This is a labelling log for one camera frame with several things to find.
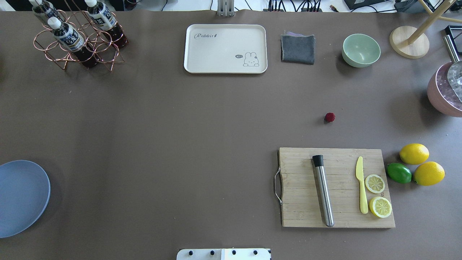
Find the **yellow lemon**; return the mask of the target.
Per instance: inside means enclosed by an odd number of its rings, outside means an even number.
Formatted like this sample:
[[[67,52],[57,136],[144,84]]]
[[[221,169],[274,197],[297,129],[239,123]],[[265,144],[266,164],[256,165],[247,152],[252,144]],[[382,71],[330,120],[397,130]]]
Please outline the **yellow lemon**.
[[[410,143],[401,148],[399,156],[406,164],[419,165],[429,158],[430,152],[423,144]]]
[[[419,165],[414,172],[414,181],[418,185],[432,186],[445,177],[444,168],[437,162],[429,161]]]

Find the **green bowl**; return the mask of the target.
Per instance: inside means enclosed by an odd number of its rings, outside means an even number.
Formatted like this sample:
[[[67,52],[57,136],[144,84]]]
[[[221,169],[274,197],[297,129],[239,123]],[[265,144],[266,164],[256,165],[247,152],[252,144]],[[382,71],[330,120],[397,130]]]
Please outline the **green bowl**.
[[[342,58],[350,66],[364,68],[374,64],[381,56],[376,40],[365,34],[352,34],[342,44]]]

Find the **cream rabbit tray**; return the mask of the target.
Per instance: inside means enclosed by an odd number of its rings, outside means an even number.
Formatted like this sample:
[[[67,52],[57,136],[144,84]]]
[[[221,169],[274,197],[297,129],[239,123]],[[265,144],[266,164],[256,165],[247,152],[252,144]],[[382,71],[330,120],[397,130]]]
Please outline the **cream rabbit tray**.
[[[184,69],[192,74],[261,74],[266,30],[253,24],[193,24],[186,30]]]

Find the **lemon slice upper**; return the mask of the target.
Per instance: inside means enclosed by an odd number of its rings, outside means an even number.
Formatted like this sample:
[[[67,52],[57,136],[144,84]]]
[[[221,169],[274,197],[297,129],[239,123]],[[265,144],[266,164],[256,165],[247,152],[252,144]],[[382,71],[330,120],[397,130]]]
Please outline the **lemon slice upper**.
[[[365,188],[373,194],[381,194],[385,190],[385,181],[376,174],[370,174],[365,178]]]

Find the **steel muddler black tip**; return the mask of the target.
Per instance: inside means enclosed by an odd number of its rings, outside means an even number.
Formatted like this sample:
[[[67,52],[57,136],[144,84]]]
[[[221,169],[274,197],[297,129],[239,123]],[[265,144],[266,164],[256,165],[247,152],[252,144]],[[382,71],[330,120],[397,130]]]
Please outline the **steel muddler black tip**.
[[[332,228],[335,225],[335,222],[330,202],[326,173],[324,169],[323,155],[314,155],[312,156],[312,160],[314,163],[314,172],[316,174],[315,180],[317,181],[317,187],[319,189],[322,216],[325,225],[329,228]]]

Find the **aluminium frame post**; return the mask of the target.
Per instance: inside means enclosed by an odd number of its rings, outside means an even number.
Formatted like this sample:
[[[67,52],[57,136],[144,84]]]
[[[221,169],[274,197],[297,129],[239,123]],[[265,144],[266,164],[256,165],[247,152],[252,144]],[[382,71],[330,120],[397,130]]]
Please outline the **aluminium frame post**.
[[[218,0],[217,15],[219,17],[233,17],[235,15],[234,2],[234,0]]]

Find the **yellow lemon upper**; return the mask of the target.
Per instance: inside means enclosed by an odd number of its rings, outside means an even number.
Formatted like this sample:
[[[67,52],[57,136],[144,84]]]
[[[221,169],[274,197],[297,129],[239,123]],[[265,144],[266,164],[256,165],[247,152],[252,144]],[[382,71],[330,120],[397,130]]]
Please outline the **yellow lemon upper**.
[[[423,144],[410,143],[401,148],[399,156],[406,164],[419,165],[429,158],[430,152]]]

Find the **grey folded cloth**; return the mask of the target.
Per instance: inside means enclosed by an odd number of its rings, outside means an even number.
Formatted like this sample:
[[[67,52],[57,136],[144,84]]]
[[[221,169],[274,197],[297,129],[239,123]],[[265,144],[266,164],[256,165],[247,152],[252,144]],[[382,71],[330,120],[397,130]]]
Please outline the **grey folded cloth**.
[[[280,41],[282,61],[314,65],[316,44],[314,35],[296,34],[288,31],[280,36]]]

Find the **blue round plate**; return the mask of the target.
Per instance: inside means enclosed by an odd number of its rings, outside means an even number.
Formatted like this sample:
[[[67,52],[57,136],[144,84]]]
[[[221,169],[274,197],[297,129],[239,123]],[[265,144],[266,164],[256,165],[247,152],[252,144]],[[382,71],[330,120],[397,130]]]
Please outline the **blue round plate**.
[[[35,223],[51,196],[44,169],[32,161],[17,160],[0,167],[0,237],[17,235]]]

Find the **tea bottle back right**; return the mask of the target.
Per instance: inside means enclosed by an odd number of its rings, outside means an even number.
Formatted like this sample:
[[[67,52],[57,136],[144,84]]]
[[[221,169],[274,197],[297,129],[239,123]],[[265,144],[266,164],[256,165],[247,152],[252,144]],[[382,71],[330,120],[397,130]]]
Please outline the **tea bottle back right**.
[[[98,0],[86,0],[85,3],[88,15],[97,28],[103,32],[102,35],[107,41],[119,49],[125,47],[128,43],[127,36],[107,5]]]

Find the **yellow plastic knife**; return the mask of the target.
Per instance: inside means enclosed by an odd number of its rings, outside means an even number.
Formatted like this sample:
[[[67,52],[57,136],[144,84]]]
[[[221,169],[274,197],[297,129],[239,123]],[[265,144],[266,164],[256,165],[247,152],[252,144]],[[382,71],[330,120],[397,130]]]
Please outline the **yellow plastic knife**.
[[[356,179],[359,182],[359,208],[362,214],[367,214],[368,204],[367,204],[367,197],[365,193],[365,179],[363,173],[363,157],[359,156],[356,163],[355,169]]]

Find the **tea bottle front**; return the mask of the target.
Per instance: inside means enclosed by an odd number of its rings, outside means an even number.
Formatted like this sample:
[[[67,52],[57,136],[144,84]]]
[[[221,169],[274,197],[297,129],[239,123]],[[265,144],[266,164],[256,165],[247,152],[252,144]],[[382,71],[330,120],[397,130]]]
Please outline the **tea bottle front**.
[[[99,62],[94,53],[94,48],[80,35],[69,23],[62,22],[56,17],[47,21],[52,29],[55,39],[87,68],[96,66]]]

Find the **pink ice bowl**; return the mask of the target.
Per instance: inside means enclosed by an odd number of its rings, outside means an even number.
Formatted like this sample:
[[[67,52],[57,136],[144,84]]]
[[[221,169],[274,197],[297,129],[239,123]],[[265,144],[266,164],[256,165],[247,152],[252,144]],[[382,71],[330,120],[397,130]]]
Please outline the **pink ice bowl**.
[[[461,102],[451,88],[447,72],[451,62],[443,64],[431,77],[427,96],[432,106],[439,112],[452,117],[461,117]]]

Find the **tea bottle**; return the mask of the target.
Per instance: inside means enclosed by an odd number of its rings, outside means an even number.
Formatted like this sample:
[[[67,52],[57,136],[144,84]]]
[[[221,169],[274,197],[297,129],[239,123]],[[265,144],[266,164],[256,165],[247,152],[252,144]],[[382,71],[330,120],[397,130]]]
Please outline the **tea bottle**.
[[[87,68],[96,66],[99,62],[94,53],[94,48],[80,35],[69,23],[62,22],[56,17],[47,21],[52,29],[55,39]]]
[[[86,0],[85,3],[88,15],[97,28],[103,32],[102,35],[107,41],[119,49],[125,47],[128,43],[127,36],[107,5],[98,0]]]
[[[56,17],[61,22],[66,22],[62,14],[54,7],[51,2],[46,0],[30,0],[32,11],[34,15],[41,21],[41,23],[49,27],[48,20],[51,17]]]

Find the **green lime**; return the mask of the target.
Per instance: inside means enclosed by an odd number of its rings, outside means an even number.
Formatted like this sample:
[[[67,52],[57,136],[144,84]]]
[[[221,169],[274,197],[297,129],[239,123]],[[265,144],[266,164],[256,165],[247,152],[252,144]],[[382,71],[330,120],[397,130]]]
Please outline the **green lime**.
[[[411,170],[401,163],[390,163],[386,169],[387,175],[393,180],[401,184],[411,182]]]

